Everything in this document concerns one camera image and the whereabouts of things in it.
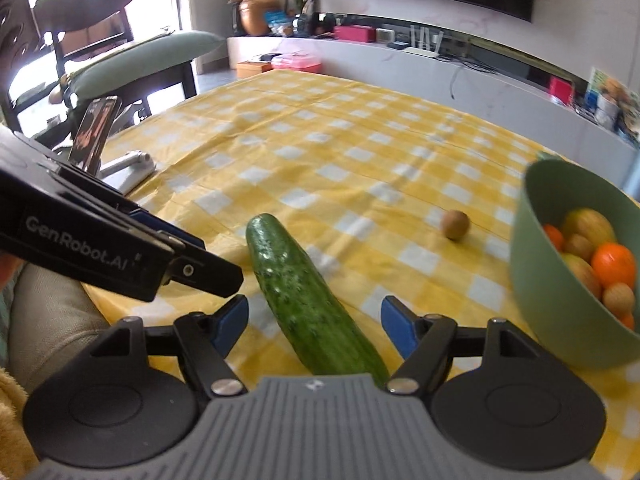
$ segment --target white tv stand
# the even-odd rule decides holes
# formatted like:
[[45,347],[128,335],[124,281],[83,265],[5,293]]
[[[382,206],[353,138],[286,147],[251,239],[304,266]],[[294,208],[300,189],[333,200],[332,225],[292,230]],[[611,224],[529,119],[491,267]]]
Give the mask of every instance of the white tv stand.
[[229,38],[227,46],[231,68],[268,52],[304,50],[322,60],[324,74],[390,88],[473,114],[539,142],[616,186],[622,185],[638,155],[612,132],[553,104],[545,92],[507,76],[460,68],[378,43],[244,36]]

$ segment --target bowl rim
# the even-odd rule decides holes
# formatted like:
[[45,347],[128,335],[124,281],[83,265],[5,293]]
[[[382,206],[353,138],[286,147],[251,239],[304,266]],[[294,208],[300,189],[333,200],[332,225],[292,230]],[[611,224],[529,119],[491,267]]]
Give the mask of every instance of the bowl rim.
[[[536,223],[536,228],[538,229],[538,231],[540,232],[540,235],[545,239],[545,243],[548,244],[549,248],[551,248],[551,250],[553,251],[553,253],[555,254],[555,257],[558,258],[559,260],[561,260],[562,264],[565,266],[565,268],[569,271],[569,274],[571,274],[572,278],[590,295],[591,299],[593,299],[598,306],[604,311],[606,312],[609,317],[616,321],[617,325],[621,328],[623,328],[624,330],[626,330],[626,332],[632,334],[633,336],[635,336],[635,340],[640,342],[640,333],[636,332],[635,330],[631,330],[628,327],[626,327],[625,325],[623,325],[620,320],[614,316],[611,311],[605,307],[602,302],[596,298],[593,293],[584,285],[583,282],[581,282],[580,280],[578,280],[578,278],[574,275],[574,273],[571,272],[571,269],[569,269],[567,267],[567,264],[564,262],[564,260],[562,259],[562,255],[561,253],[556,249],[556,247],[551,243],[551,240],[549,239],[549,237],[546,235],[545,230],[542,226],[542,224],[540,223],[540,220],[538,219],[538,215],[535,212],[535,209],[533,208],[533,205],[531,204],[531,200],[529,199],[529,193],[527,192],[527,177],[529,177],[530,175],[530,170],[535,167],[535,166],[545,166],[545,165],[549,165],[549,164],[562,164],[562,165],[568,165],[570,164],[571,166],[573,166],[574,168],[577,168],[579,171],[585,171],[587,173],[590,173],[596,177],[598,177],[599,179],[603,180],[614,192],[619,193],[620,195],[622,195],[626,200],[628,200],[629,202],[632,203],[633,206],[640,208],[640,205],[633,200],[629,195],[627,195],[626,193],[624,193],[622,190],[618,189],[616,186],[614,186],[612,183],[610,183],[609,180],[600,177],[599,175],[593,173],[593,171],[589,171],[585,168],[583,168],[582,166],[580,166],[579,164],[575,164],[569,160],[565,160],[564,158],[545,158],[542,160],[537,160],[535,162],[533,162],[532,164],[529,165],[529,167],[526,169],[523,179],[522,179],[522,189],[521,189],[521,200],[525,200],[526,204],[527,204],[527,208],[531,211],[533,218],[535,219],[535,223]],[[634,289],[634,295],[636,295],[636,290],[638,288],[636,287]],[[639,306],[638,306],[638,299],[636,299],[636,307],[634,309],[634,313],[636,311],[639,310]]]

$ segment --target chair seat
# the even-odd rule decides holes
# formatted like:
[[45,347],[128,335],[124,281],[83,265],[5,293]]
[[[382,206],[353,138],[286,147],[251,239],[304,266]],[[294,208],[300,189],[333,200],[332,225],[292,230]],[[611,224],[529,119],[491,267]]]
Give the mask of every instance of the chair seat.
[[224,40],[210,32],[174,32],[93,63],[74,76],[71,91],[80,100],[94,99],[142,77],[208,54],[224,44]]

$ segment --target floor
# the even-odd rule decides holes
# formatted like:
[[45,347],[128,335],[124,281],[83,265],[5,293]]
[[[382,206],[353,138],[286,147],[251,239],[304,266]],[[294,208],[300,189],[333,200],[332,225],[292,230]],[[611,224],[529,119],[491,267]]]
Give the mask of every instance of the floor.
[[[41,81],[55,80],[55,60],[47,58],[48,56],[39,59],[18,73],[10,91],[12,98],[15,99],[18,95]],[[204,93],[213,88],[235,81],[236,71],[230,69],[220,70],[218,72],[196,75],[195,79],[198,93]],[[181,86],[178,85],[155,92],[151,94],[148,99],[152,113],[157,114],[178,104],[184,99],[184,94],[182,93]],[[65,105],[52,105],[47,99],[43,99],[21,113],[18,118],[25,135],[32,136],[46,128],[47,120],[58,115],[64,118],[66,116],[65,113]]]

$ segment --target orange box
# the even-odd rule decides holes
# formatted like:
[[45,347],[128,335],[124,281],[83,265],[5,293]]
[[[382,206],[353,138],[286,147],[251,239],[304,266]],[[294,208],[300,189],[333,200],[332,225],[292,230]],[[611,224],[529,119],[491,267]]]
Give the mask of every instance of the orange box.
[[262,72],[268,72],[272,70],[272,67],[269,62],[243,61],[236,65],[236,70],[238,70],[238,79],[242,79],[244,77],[261,74]]

